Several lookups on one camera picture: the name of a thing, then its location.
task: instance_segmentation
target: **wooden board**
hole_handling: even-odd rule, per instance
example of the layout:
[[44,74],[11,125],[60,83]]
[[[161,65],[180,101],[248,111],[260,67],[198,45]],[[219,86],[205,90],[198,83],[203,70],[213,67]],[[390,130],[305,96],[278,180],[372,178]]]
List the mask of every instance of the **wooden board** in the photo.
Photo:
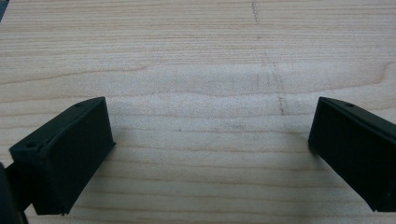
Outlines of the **wooden board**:
[[103,95],[117,146],[68,216],[31,223],[392,223],[306,141],[319,96],[396,122],[395,75],[394,1],[12,0],[0,160]]

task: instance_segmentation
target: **black clamp jaw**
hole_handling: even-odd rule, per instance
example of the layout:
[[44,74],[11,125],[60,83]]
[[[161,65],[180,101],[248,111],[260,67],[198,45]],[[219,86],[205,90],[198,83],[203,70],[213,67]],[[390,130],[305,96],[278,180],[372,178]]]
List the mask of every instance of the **black clamp jaw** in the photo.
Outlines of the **black clamp jaw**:
[[68,214],[115,146],[105,97],[72,105],[9,151],[0,163],[0,223],[26,224],[30,203],[39,215]]
[[320,97],[308,145],[373,211],[396,212],[396,125]]

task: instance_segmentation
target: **wood grain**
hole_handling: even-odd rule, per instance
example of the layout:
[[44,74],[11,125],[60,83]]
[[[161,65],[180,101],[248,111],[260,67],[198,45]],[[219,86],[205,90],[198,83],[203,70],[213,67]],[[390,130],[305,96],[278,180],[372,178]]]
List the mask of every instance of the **wood grain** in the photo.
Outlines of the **wood grain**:
[[0,160],[104,95],[118,143],[31,223],[392,223],[307,149],[319,96],[396,122],[394,1],[10,1]]

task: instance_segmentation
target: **light wooden surface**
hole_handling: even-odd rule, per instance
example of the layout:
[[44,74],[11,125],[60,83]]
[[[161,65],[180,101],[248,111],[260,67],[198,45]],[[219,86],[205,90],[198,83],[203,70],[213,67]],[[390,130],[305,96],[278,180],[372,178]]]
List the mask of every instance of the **light wooden surface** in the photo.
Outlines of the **light wooden surface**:
[[118,143],[68,216],[31,223],[394,223],[307,149],[319,96],[396,122],[396,3],[11,0],[0,160],[105,96]]

